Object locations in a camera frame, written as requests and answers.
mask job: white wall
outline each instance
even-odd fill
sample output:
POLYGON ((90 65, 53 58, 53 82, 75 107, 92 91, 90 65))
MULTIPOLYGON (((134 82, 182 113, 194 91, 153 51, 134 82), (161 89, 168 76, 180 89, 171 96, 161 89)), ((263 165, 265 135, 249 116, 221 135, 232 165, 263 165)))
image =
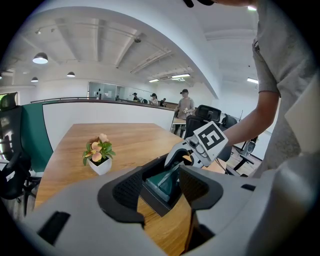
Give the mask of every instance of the white wall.
MULTIPOLYGON (((39 82, 33 92, 33 100, 44 100, 59 97, 86 97, 89 82, 101 82, 132 87, 149 92, 155 92, 156 86, 145 84, 134 74, 123 72, 113 66, 104 66, 98 63, 76 63, 76 64, 52 64, 43 72, 28 74, 28 81, 32 76, 37 76, 39 82), (73 71, 75 77, 67 77, 67 73, 73 71)), ((23 84, 26 75, 16 74, 14 83, 23 84)))
MULTIPOLYGON (((222 113, 238 119, 243 110, 241 117, 241 119, 243 119, 256 108, 258 98, 259 91, 255 90, 254 84, 250 86, 240 82, 223 81, 220 99, 214 99, 211 102, 211 106, 220 109, 222 113)), ((265 157, 266 149, 278 118, 279 106, 280 103, 272 125, 258 136, 258 141, 252 154, 260 159, 265 157)), ((243 143, 236 144, 239 148, 241 148, 242 145, 243 143)))
POLYGON ((223 81, 221 88, 221 98, 213 101, 222 113, 226 113, 236 118, 246 117, 255 109, 258 103, 259 91, 254 86, 247 84, 223 81))
POLYGON ((22 88, 22 86, 10 86, 8 89, 0 88, 0 94, 18 92, 18 104, 30 104, 34 100, 35 88, 22 88))
POLYGON ((174 114, 169 109, 103 102, 43 105, 45 127, 53 150, 73 124, 156 124, 170 131, 174 114))
POLYGON ((108 0, 107 4, 105 0, 55 0, 46 1, 34 14, 45 11, 61 17, 79 11, 92 15, 92 18, 105 19, 108 16, 115 22, 131 24, 181 55, 199 73, 211 93, 219 97, 221 73, 218 58, 199 21, 181 0, 108 0))
POLYGON ((196 82, 193 87, 189 87, 184 82, 161 82, 158 84, 156 89, 158 101, 166 98, 167 102, 179 103, 182 97, 180 92, 183 89, 187 89, 189 91, 189 97, 194 100, 195 107, 198 107, 201 104, 210 106, 214 99, 213 94, 203 83, 196 82))

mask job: office chair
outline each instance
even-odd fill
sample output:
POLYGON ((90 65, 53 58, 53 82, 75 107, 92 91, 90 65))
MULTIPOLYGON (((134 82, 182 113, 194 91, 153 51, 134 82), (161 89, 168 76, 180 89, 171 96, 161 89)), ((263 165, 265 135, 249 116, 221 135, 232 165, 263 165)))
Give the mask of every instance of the office chair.
POLYGON ((27 214, 28 197, 41 178, 31 177, 31 159, 21 144, 22 107, 16 105, 15 93, 5 95, 0 101, 0 155, 8 161, 0 171, 0 197, 12 200, 24 196, 24 215, 27 214))
MULTIPOLYGON (((221 131, 224 131, 227 129, 227 126, 222 125, 219 123, 221 116, 221 110, 207 106, 207 105, 200 105, 194 115, 189 115, 186 118, 186 128, 185 128, 185 138, 191 137, 194 135, 194 131, 205 124, 207 124, 210 121, 214 121, 214 123, 220 128, 221 131)), ((224 149, 220 152, 218 158, 223 161, 228 161, 232 152, 232 146, 226 146, 224 149)))

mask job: pink flower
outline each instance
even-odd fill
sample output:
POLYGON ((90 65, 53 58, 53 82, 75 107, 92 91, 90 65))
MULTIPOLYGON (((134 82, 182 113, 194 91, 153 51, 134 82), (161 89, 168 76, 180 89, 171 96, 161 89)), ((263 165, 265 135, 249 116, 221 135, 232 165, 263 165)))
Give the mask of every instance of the pink flower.
POLYGON ((102 147, 99 146, 98 142, 94 142, 91 144, 92 150, 88 152, 84 157, 87 158, 92 155, 92 161, 98 162, 102 158, 102 154, 99 152, 102 147))
POLYGON ((100 133, 99 139, 100 139, 100 141, 101 141, 102 143, 109 141, 108 138, 107 138, 107 135, 105 135, 105 134, 103 134, 103 133, 100 133))

